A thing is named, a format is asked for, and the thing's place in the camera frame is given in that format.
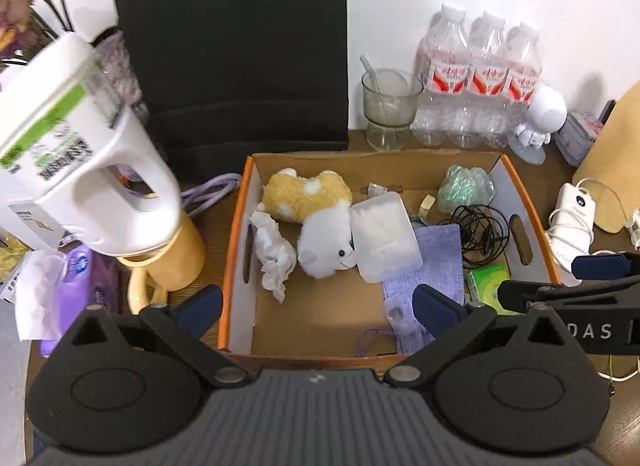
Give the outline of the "water bottle middle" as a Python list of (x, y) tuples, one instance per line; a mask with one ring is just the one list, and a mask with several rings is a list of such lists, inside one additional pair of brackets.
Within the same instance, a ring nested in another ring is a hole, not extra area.
[(468, 82), (448, 132), (450, 140), (459, 147), (472, 148), (480, 142), (496, 145), (503, 132), (501, 93), (508, 73), (505, 24), (504, 18), (485, 12), (472, 27)]

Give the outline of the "alpaca plush toy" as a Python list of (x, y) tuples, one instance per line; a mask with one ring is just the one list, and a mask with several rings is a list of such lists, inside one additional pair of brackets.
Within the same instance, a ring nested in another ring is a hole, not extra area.
[(277, 221), (300, 226), (297, 261), (321, 279), (356, 265), (352, 240), (352, 191), (340, 174), (324, 170), (303, 178), (292, 168), (272, 174), (259, 204)]

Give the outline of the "translucent cotton swab box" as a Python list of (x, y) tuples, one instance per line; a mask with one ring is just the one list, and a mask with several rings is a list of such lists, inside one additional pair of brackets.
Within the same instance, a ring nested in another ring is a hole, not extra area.
[(350, 225), (357, 267), (364, 282), (381, 283), (422, 267), (416, 234), (396, 192), (353, 205)]

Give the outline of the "cream eraser block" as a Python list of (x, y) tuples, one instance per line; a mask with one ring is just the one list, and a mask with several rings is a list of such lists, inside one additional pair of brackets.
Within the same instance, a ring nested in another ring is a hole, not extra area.
[(430, 213), (432, 207), (435, 204), (435, 197), (432, 195), (426, 195), (424, 197), (424, 199), (422, 200), (422, 203), (420, 204), (420, 208), (419, 208), (419, 217), (423, 220), (426, 220), (428, 217), (428, 214)]

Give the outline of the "glass cup with spoon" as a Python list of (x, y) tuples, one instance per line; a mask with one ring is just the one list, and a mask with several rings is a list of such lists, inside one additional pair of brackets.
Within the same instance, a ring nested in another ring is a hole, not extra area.
[(364, 55), (360, 62), (367, 142), (378, 152), (399, 151), (416, 118), (424, 84), (405, 70), (374, 68)]

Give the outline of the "red cardboard box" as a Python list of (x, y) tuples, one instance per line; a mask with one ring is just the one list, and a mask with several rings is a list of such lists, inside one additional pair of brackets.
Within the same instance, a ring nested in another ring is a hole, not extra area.
[(459, 226), (433, 210), (411, 217), (454, 167), (485, 170), (491, 218), (523, 222), (533, 258), (514, 243), (499, 262), (517, 281), (556, 283), (533, 201), (511, 160), (457, 149), (256, 154), (247, 158), (232, 222), (218, 345), (237, 356), (307, 368), (385, 370), (428, 342), (419, 324), (397, 339), (390, 309), (412, 314), (426, 284), (464, 299)]

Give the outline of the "purple knitted pouch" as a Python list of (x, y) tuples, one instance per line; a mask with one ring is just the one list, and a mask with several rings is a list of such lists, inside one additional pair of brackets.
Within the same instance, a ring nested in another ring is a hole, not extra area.
[(398, 353), (416, 352), (433, 341), (413, 314), (412, 295), (419, 285), (428, 285), (449, 299), (463, 303), (464, 281), (461, 236), (455, 224), (420, 226), (414, 230), (423, 264), (420, 269), (383, 283), (382, 313), (388, 327), (370, 327), (361, 333), (358, 356), (364, 356), (375, 334), (395, 338)]

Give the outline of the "water bottle right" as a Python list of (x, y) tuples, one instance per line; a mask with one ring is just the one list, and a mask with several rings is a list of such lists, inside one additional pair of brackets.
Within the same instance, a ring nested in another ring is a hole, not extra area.
[(509, 133), (522, 121), (542, 71), (538, 41), (540, 33), (522, 22), (509, 32), (503, 48), (506, 81), (497, 100), (490, 105), (485, 143), (497, 149), (506, 146)]

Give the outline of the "white power adapter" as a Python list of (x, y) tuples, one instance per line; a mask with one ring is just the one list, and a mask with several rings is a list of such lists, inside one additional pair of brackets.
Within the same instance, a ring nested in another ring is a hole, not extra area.
[(575, 258), (589, 255), (595, 213), (596, 203), (585, 189), (561, 186), (546, 236), (555, 261), (568, 273)]

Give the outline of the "purple tissue pack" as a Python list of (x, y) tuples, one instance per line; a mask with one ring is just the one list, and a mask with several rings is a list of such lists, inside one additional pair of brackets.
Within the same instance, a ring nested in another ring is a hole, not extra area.
[(13, 303), (18, 338), (50, 356), (76, 317), (91, 304), (116, 312), (118, 262), (85, 245), (70, 252), (31, 251), (17, 269)]

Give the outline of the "yellow mug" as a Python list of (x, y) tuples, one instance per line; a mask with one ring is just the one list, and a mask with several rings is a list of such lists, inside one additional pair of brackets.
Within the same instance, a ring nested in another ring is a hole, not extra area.
[(151, 304), (167, 303), (168, 293), (191, 285), (206, 262), (206, 244), (191, 218), (183, 213), (178, 230), (162, 247), (130, 257), (117, 257), (130, 271), (129, 310), (138, 314)]

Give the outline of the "yellow thermos jug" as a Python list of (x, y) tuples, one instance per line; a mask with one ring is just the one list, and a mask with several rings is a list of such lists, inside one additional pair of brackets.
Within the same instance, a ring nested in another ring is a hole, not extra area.
[(639, 98), (635, 83), (616, 103), (600, 135), (574, 173), (597, 204), (594, 223), (618, 233), (639, 208)]

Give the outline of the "green tissue packet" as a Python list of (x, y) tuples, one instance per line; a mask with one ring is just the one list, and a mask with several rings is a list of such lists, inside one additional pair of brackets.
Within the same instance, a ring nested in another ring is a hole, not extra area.
[(498, 314), (513, 315), (514, 312), (502, 308), (498, 300), (498, 288), (502, 282), (509, 278), (510, 273), (502, 264), (467, 271), (465, 281), (470, 299), (489, 305)]

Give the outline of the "water bottle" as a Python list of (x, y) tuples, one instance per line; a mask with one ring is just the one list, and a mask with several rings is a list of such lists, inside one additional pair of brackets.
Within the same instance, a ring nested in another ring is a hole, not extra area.
[(497, 149), (506, 146), (509, 133), (522, 121), (542, 71), (538, 41), (540, 33), (522, 22), (509, 32), (503, 48), (506, 81), (497, 100), (490, 105), (485, 143)]
[(442, 4), (416, 52), (416, 77), (423, 84), (413, 135), (425, 146), (446, 140), (458, 112), (471, 62), (465, 11)]
[(472, 27), (468, 82), (448, 132), (450, 140), (459, 147), (472, 148), (480, 142), (496, 145), (503, 132), (501, 93), (508, 73), (505, 24), (504, 18), (485, 12)]

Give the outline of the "white tissue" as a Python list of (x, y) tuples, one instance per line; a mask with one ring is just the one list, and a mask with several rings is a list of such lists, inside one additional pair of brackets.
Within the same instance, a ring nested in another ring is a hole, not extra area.
[(254, 230), (255, 256), (262, 271), (262, 288), (269, 290), (273, 298), (282, 304), (285, 301), (285, 282), (296, 267), (296, 251), (267, 212), (257, 208), (250, 215), (250, 224)]

